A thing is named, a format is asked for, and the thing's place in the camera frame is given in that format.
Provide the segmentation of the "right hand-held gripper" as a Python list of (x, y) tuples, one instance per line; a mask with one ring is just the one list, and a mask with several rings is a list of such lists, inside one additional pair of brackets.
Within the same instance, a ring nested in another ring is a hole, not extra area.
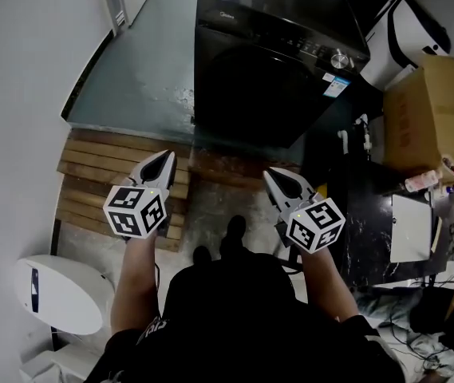
[[(309, 199), (316, 191), (298, 173), (269, 167), (263, 172), (271, 204), (280, 212), (290, 206), (290, 199)], [(316, 253), (338, 240), (345, 217), (332, 198), (302, 203), (280, 223), (278, 233), (286, 246), (295, 245), (306, 253)]]

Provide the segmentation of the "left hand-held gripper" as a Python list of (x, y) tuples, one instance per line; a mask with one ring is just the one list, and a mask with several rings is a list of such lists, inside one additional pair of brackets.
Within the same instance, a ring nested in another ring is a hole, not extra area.
[(155, 153), (140, 162), (120, 185), (113, 185), (103, 211), (115, 235), (147, 239), (168, 217), (165, 201), (176, 175), (176, 154)]

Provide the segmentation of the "person's left forearm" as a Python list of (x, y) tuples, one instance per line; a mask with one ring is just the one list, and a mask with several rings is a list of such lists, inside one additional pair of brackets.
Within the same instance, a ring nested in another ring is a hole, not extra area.
[(112, 334), (145, 330), (158, 315), (155, 243), (155, 233), (126, 243), (110, 314)]

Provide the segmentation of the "person's right forearm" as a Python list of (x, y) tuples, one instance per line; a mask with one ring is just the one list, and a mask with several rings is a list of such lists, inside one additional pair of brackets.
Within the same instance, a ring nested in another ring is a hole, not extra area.
[(308, 302), (338, 322), (358, 316), (357, 303), (339, 274), (330, 251), (325, 247), (313, 254), (303, 249), (300, 253)]

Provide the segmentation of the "black washing machine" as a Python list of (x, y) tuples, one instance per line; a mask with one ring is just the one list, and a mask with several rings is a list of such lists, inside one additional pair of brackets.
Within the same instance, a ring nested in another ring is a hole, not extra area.
[[(330, 84), (323, 75), (331, 73), (351, 84), (370, 59), (347, 0), (197, 0), (194, 118), (195, 85), (202, 72), (222, 53), (241, 47), (260, 47), (300, 61), (312, 74), (317, 119), (341, 95), (323, 95)], [(344, 69), (330, 64), (336, 53), (349, 57)]]

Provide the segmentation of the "person's right black shoe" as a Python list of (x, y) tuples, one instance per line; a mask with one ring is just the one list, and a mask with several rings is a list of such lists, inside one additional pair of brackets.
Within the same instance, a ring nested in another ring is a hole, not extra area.
[(246, 227), (247, 222), (243, 216), (235, 215), (230, 219), (227, 225), (227, 232), (222, 238), (219, 248), (222, 258), (243, 248), (243, 236), (245, 235)]

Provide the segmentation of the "person's black shoe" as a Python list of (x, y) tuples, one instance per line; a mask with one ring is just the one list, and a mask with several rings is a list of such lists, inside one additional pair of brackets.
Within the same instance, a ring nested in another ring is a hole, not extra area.
[(205, 246), (198, 246), (192, 255), (192, 262), (194, 267), (204, 268), (212, 263), (211, 253)]
[(243, 236), (245, 235), (246, 227), (247, 222), (243, 216), (235, 215), (230, 219), (227, 225), (227, 232), (222, 238), (219, 248), (222, 258), (243, 248)]

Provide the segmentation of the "dark brown wooden step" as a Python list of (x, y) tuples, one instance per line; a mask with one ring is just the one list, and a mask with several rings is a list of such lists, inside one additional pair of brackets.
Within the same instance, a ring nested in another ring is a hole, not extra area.
[(188, 159), (189, 172), (200, 179), (236, 188), (260, 191), (264, 187), (263, 171), (269, 167), (285, 168), (298, 173), (300, 166), (290, 162), (267, 160), (242, 153), (217, 152), (193, 146)]

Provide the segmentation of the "wooden slat platform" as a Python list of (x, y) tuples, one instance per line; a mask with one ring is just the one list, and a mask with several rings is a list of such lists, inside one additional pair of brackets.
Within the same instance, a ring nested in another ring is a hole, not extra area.
[(63, 175), (56, 218), (100, 235), (115, 237), (102, 210), (113, 185), (121, 184), (136, 164), (163, 150), (176, 154), (176, 176), (169, 196), (169, 228), (156, 241), (161, 250), (177, 252), (188, 209), (191, 147), (164, 140), (101, 132), (71, 130), (57, 171)]

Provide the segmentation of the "person's left black shoe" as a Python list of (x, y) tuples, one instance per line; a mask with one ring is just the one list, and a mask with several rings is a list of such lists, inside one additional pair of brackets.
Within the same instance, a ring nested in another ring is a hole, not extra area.
[(198, 246), (192, 255), (192, 262), (194, 267), (204, 268), (212, 263), (211, 253), (205, 246)]

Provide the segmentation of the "blue white appliance label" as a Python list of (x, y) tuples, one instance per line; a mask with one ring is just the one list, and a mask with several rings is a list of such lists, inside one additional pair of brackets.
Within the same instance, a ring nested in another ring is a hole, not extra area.
[(322, 80), (330, 83), (323, 93), (325, 97), (337, 98), (350, 85), (349, 80), (331, 73), (325, 73)]

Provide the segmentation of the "white rectangular board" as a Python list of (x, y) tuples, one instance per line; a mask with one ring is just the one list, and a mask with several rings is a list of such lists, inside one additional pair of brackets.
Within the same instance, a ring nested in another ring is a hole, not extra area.
[(432, 245), (432, 209), (400, 195), (392, 197), (391, 263), (427, 261)]

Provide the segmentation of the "small bottles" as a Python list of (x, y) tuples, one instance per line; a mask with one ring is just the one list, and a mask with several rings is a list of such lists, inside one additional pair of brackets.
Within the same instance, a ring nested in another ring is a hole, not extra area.
[(431, 170), (417, 176), (409, 177), (404, 181), (404, 186), (407, 192), (414, 193), (434, 187), (438, 184), (439, 180), (440, 177), (436, 171)]

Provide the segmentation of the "person's black clothing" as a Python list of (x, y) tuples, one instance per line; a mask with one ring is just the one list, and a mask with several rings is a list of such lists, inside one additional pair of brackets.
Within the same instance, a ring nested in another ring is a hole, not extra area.
[(361, 316), (296, 299), (278, 260), (246, 252), (180, 271), (164, 313), (114, 334), (85, 383), (405, 383)]

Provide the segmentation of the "brown cardboard box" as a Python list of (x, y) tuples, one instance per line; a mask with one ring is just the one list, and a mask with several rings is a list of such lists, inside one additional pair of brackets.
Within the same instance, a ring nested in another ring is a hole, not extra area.
[(385, 91), (384, 163), (407, 176), (431, 170), (454, 185), (454, 57), (424, 55)]

